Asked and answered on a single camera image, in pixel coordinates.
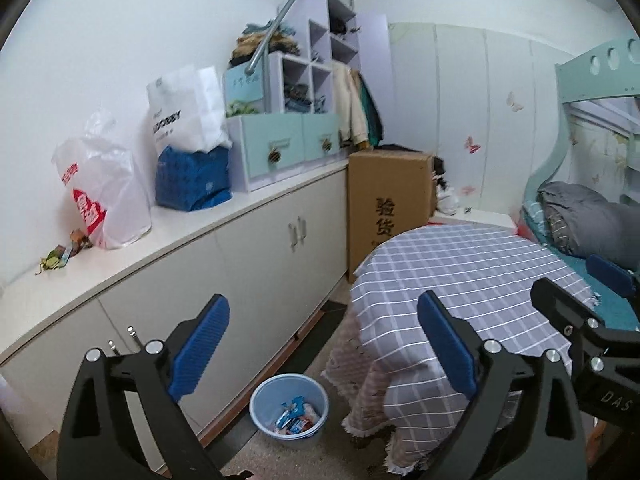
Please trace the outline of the small green toy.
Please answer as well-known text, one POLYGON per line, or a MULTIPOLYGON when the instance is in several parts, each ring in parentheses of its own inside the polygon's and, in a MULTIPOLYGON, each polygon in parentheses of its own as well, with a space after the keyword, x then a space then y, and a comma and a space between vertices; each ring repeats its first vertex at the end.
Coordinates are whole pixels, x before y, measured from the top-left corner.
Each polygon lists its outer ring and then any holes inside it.
POLYGON ((73 230, 70 232, 70 237, 66 245, 56 246, 45 257, 40 259, 36 275, 43 274, 43 272, 46 271, 65 268, 70 258, 75 257, 83 250, 91 247, 92 243, 87 234, 81 230, 73 230))

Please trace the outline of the brown cardboard box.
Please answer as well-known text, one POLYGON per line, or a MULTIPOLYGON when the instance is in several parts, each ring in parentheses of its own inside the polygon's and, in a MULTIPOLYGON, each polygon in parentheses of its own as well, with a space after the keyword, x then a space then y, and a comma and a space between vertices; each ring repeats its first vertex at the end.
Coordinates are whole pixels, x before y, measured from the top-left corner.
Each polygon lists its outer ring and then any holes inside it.
POLYGON ((361 151, 347 167, 348 279, 378 246, 425 226, 435 211, 433 156, 361 151))

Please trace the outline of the blue orange snack packet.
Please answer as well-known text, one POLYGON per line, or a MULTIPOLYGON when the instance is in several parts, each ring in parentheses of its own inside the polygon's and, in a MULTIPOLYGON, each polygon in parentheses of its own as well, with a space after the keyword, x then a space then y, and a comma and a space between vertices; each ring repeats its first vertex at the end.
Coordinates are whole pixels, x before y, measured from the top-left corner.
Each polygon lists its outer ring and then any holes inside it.
POLYGON ((276 421, 273 431, 276 434, 284 434, 294 436, 294 434, 302 434, 311 429, 319 420, 319 416, 315 414, 305 414, 294 416, 284 413, 276 421))

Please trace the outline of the light blue trash bin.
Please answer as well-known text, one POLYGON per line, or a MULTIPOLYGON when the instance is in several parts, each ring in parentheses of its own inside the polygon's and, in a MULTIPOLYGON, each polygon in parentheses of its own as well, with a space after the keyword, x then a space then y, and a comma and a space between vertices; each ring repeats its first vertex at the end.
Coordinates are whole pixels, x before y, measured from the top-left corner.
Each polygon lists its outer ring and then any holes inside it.
POLYGON ((316 446, 330 412, 326 389, 302 374, 281 374, 250 397, 250 417, 267 437, 294 450, 316 446))

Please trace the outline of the cream low cabinet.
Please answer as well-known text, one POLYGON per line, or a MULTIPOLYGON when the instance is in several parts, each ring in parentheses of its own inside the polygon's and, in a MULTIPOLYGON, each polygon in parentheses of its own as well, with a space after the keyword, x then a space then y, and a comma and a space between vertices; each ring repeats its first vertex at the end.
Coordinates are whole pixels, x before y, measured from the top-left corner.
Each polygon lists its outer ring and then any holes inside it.
POLYGON ((318 322, 347 270, 347 166, 319 167, 212 209, 156 208, 148 235, 29 270, 1 297, 1 406, 28 456, 53 462, 68 396, 91 348, 137 350, 211 296, 228 330, 181 409, 218 437, 318 322))

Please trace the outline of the white red plastic bag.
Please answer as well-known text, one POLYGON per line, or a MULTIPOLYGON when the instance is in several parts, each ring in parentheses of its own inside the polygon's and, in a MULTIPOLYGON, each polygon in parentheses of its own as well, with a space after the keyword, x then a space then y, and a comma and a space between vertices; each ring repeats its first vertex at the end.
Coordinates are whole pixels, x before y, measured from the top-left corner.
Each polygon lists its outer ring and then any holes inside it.
POLYGON ((91 244, 119 249, 152 229, 151 205, 134 154, 111 139, 115 119, 100 108, 84 133, 56 147, 58 176, 81 216, 91 244))

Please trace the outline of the bright blue foil wrapper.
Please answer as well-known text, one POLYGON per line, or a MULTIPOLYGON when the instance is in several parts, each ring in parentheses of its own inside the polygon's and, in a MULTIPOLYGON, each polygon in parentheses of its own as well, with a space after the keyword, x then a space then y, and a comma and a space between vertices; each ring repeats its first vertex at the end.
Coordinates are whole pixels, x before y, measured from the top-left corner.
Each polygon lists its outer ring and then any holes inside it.
POLYGON ((292 419, 298 419, 305 415, 305 399, 302 396, 296 396, 290 403, 282 404, 283 413, 276 421, 279 428, 285 427, 292 419))

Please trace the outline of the white shopping bag black text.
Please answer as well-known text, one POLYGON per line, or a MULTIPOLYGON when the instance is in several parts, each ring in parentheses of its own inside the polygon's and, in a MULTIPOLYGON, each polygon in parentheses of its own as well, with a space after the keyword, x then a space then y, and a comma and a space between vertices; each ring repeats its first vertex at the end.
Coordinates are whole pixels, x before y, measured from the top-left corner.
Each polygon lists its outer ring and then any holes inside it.
POLYGON ((152 138, 157 154, 166 148, 185 153, 230 150, 226 109, 214 66, 193 65, 160 76, 146 86, 152 138))

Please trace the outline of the blue folded bag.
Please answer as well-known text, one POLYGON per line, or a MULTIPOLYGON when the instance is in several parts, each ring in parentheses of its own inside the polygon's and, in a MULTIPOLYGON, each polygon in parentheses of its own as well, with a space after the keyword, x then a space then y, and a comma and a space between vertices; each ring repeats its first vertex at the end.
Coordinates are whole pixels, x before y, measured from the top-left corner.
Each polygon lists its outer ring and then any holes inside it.
POLYGON ((155 174, 158 206, 190 212, 216 207, 231 197, 228 148, 187 153, 168 146, 160 154, 155 174))

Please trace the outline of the mint green drawer unit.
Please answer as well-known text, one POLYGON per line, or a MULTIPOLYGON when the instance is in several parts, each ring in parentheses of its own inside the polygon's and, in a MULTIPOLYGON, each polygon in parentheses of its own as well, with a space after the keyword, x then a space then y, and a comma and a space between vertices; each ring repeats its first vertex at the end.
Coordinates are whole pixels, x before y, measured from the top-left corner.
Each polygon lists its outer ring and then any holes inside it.
POLYGON ((231 191, 250 193, 346 157, 334 114, 231 117, 231 191))

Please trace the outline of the lilac cube shelf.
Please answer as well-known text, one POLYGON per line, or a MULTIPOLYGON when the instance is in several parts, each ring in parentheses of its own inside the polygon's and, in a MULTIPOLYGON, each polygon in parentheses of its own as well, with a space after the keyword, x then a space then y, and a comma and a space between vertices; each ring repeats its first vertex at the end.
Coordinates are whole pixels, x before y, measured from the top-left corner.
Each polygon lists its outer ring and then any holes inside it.
POLYGON ((284 19, 295 29, 300 55, 292 58, 309 66, 310 96, 334 107, 332 84, 326 79, 333 61, 359 70, 378 108, 384 140, 397 132, 395 81, 390 28, 385 15, 358 12, 343 0, 296 0, 284 19))

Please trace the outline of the hanging cream jacket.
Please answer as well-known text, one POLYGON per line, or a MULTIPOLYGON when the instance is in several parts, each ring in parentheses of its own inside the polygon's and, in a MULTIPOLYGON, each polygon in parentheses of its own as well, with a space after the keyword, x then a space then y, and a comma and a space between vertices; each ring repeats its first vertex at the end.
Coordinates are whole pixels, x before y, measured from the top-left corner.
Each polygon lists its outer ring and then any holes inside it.
POLYGON ((341 144, 363 150, 376 148, 384 139, 384 127, 373 96, 359 70, 332 62, 334 107, 341 144))

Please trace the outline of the mint green bunk bed frame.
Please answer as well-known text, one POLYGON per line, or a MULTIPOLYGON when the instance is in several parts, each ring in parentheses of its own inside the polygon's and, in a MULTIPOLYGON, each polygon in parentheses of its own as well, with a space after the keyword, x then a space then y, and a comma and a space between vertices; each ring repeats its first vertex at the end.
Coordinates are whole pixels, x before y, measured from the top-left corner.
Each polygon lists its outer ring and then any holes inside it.
POLYGON ((639 135, 639 116, 611 106, 610 100, 639 96, 639 39, 623 37, 600 44, 577 58, 555 65, 558 90, 559 133, 551 154, 529 177, 523 205, 533 203, 538 188, 561 168, 570 150, 570 106, 602 101, 601 108, 632 125, 632 138, 639 135))

